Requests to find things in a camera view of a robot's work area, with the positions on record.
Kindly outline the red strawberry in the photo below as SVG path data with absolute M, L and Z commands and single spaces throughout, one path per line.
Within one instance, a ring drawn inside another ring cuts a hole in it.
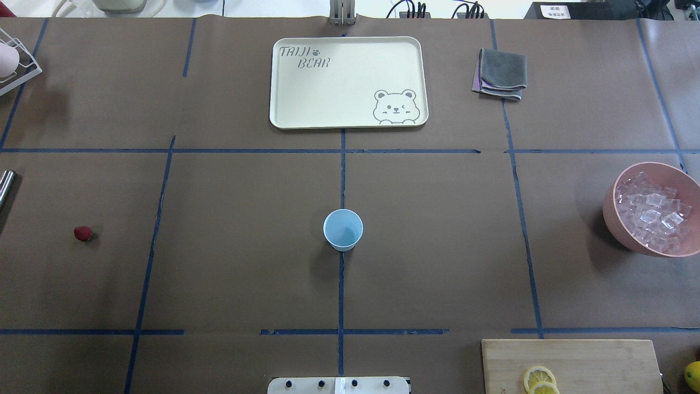
M 79 226 L 73 229 L 73 237 L 80 242 L 89 242 L 94 236 L 93 230 L 88 226 Z

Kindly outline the wooden cutting board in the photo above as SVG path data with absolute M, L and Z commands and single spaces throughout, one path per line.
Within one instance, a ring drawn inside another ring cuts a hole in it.
M 561 393 L 662 393 L 654 345 L 629 339 L 483 339 L 487 393 L 525 393 L 523 377 L 548 368 Z

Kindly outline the whole yellow lemon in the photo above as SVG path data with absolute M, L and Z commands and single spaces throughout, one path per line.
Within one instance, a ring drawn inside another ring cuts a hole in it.
M 700 361 L 688 364 L 684 369 L 684 379 L 687 386 L 695 393 L 700 393 Z

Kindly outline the pink cup on rack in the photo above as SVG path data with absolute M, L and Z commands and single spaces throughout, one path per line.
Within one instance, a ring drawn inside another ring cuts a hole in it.
M 0 76 L 8 78 L 16 71 L 20 55 L 16 47 L 8 43 L 1 42 L 0 50 Z

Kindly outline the steel muddler black tip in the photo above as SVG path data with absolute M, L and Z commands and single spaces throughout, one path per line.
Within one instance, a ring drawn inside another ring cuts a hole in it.
M 7 197 L 10 193 L 11 187 L 13 185 L 16 173 L 12 170 L 5 170 L 1 175 L 1 188 L 0 188 L 0 207 L 2 209 L 3 205 L 7 201 Z

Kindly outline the folded grey cloth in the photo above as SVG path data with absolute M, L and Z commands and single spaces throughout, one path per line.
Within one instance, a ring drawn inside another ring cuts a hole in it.
M 481 48 L 471 90 L 482 95 L 517 102 L 528 85 L 528 57 Z

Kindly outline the aluminium frame post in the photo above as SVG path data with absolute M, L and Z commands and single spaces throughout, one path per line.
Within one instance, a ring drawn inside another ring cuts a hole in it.
M 357 22 L 355 3 L 355 0 L 330 0 L 330 25 L 355 25 Z

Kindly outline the lemon slices stack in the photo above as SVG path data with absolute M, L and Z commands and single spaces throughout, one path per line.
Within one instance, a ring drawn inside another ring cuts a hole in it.
M 525 393 L 560 393 L 555 375 L 541 365 L 527 369 L 523 374 L 522 384 Z

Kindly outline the cream bear serving tray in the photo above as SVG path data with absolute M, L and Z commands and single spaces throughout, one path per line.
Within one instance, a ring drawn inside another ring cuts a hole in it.
M 287 130 L 402 128 L 429 117 L 413 37 L 281 38 L 272 48 L 269 120 Z

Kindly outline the pink bowl of ice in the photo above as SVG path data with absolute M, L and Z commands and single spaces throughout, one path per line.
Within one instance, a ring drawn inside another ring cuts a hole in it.
M 628 249 L 655 257 L 690 257 L 699 250 L 699 187 L 678 168 L 632 165 L 608 189 L 603 219 Z

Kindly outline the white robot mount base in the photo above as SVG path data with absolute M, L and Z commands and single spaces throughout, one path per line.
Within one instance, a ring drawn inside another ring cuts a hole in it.
M 274 378 L 267 393 L 410 393 L 410 379 L 401 376 L 323 376 Z

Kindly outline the light blue plastic cup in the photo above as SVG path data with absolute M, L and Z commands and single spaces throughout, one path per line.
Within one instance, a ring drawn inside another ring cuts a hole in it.
M 347 252 L 355 247 L 364 232 L 360 216 L 348 209 L 339 209 L 325 218 L 323 235 L 338 252 Z

